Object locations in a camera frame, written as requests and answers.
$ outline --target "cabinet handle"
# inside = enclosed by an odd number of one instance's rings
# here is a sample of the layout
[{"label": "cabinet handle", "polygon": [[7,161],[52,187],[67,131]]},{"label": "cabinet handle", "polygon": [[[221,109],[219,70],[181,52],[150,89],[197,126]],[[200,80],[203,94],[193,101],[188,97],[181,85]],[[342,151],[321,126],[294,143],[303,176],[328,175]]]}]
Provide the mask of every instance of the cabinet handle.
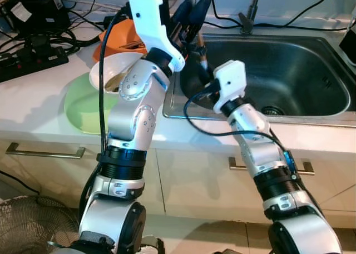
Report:
[{"label": "cabinet handle", "polygon": [[[310,162],[303,162],[303,170],[298,170],[300,175],[315,175],[313,166]],[[246,166],[236,165],[236,159],[234,157],[229,157],[229,169],[232,171],[235,170],[244,170],[246,171]]]},{"label": "cabinet handle", "polygon": [[80,147],[75,154],[66,153],[53,153],[53,152],[37,152],[37,151],[23,151],[16,150],[18,143],[12,142],[7,148],[5,154],[7,155],[22,155],[22,156],[35,156],[35,157],[47,157],[47,158],[73,158],[79,160],[83,157],[85,152],[85,147]]}]

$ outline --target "white bowl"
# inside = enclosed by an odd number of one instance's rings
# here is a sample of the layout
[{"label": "white bowl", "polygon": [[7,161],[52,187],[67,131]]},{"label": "white bowl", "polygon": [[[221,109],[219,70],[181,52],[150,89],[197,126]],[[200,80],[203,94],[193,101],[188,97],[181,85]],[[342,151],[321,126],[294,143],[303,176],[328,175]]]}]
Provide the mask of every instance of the white bowl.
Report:
[{"label": "white bowl", "polygon": [[[104,86],[112,77],[128,70],[131,65],[142,57],[142,55],[142,53],[137,52],[123,52],[104,58]],[[89,81],[95,89],[99,90],[99,62],[97,62],[90,70]]]}]

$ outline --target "kitchen sink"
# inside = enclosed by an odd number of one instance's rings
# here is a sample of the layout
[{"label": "kitchen sink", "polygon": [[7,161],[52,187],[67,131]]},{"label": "kitchen sink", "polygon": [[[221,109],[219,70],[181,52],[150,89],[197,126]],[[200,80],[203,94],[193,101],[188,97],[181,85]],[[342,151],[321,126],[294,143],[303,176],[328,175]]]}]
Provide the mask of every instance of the kitchen sink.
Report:
[{"label": "kitchen sink", "polygon": [[[213,34],[204,38],[212,68],[230,59],[245,63],[245,99],[269,121],[330,125],[356,121],[355,75],[324,38]],[[204,88],[197,60],[197,55],[190,55],[184,70],[171,79],[164,103],[166,117],[183,117],[187,98]],[[189,115],[224,119],[212,107],[204,98],[192,103]]]}]

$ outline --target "white cabinet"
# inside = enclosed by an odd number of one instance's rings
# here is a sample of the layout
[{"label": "white cabinet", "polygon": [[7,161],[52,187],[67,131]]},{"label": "white cabinet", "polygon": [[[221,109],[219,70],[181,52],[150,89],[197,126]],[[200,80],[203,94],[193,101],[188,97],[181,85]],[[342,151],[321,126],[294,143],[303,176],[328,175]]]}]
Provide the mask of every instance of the white cabinet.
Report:
[{"label": "white cabinet", "polygon": [[[16,176],[28,186],[64,202],[67,206],[78,207],[80,195],[90,173],[97,165],[96,155],[100,146],[66,143],[16,141],[18,150],[56,152],[74,154],[79,147],[85,147],[79,160],[53,157],[33,157],[6,155],[5,151],[12,141],[0,140],[0,170]],[[147,153],[144,170],[145,190],[139,201],[148,213],[164,214],[161,185],[155,150]],[[25,194],[33,194],[16,181],[0,175],[0,179]]]},{"label": "white cabinet", "polygon": [[[229,155],[156,151],[167,215],[269,222],[253,180],[247,171],[229,170]],[[295,157],[298,168],[302,169],[303,162],[307,161],[315,173],[302,175],[303,181],[331,224],[356,227],[354,156],[339,160],[335,160],[339,158],[337,155],[333,158],[325,154],[303,157]],[[236,164],[244,165],[240,157],[236,158]]]}]

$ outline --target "faucet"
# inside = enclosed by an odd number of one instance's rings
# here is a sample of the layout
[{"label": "faucet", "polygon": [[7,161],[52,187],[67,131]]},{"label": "faucet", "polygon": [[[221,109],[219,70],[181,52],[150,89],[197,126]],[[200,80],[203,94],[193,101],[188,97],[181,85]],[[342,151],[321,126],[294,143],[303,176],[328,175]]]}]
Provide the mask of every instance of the faucet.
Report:
[{"label": "faucet", "polygon": [[239,18],[242,24],[241,33],[243,34],[252,34],[252,29],[254,28],[254,20],[258,9],[257,3],[258,0],[252,0],[252,4],[249,7],[247,16],[245,16],[242,12],[239,13]]}]

